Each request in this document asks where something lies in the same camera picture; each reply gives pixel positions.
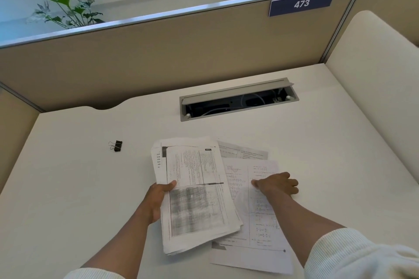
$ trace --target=cable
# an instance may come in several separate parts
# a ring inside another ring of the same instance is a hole
[[[223,108],[214,108],[212,110],[210,110],[209,112],[206,112],[204,114],[202,114],[200,117],[202,116],[206,116],[207,114],[209,114],[210,112],[214,112],[216,110],[222,110],[222,109],[242,109],[243,107],[223,107]]]
[[[266,105],[266,103],[265,103],[265,101],[263,100],[263,98],[262,98],[262,97],[260,97],[258,94],[255,94],[255,93],[249,93],[249,94],[244,94],[244,95],[242,95],[241,100],[240,100],[240,105],[241,105],[242,107],[245,107],[245,106],[243,106],[243,98],[244,98],[244,96],[246,96],[246,95],[254,95],[254,96],[256,96],[256,97],[259,97],[259,98],[261,99],[261,101],[263,102],[263,104],[264,104],[264,105]]]

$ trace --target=binder clip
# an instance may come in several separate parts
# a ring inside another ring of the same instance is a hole
[[[115,143],[113,143],[112,141],[109,141],[108,144],[111,150],[115,151],[115,152],[119,152],[121,151],[121,147],[122,147],[122,141],[117,140]]]

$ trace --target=blue number sign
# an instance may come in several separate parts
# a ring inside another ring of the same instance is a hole
[[[332,0],[272,0],[269,16],[329,7]]]

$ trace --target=white sleeve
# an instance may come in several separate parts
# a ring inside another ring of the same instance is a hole
[[[419,253],[405,246],[376,245],[357,230],[342,228],[317,241],[304,272],[307,279],[419,279]]]
[[[124,279],[124,277],[103,269],[80,268],[71,271],[64,279]]]

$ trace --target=white desk surface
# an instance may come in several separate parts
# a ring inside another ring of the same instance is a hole
[[[179,97],[288,77],[299,102],[181,122]],[[154,141],[216,139],[269,151],[296,200],[378,243],[419,249],[419,186],[325,65],[137,97],[109,110],[41,114],[0,195],[2,278],[57,279],[128,220],[155,182]],[[122,140],[120,153],[109,141]],[[168,257],[150,226],[139,278],[273,278],[212,265],[210,245]],[[293,278],[302,278],[295,259]]]

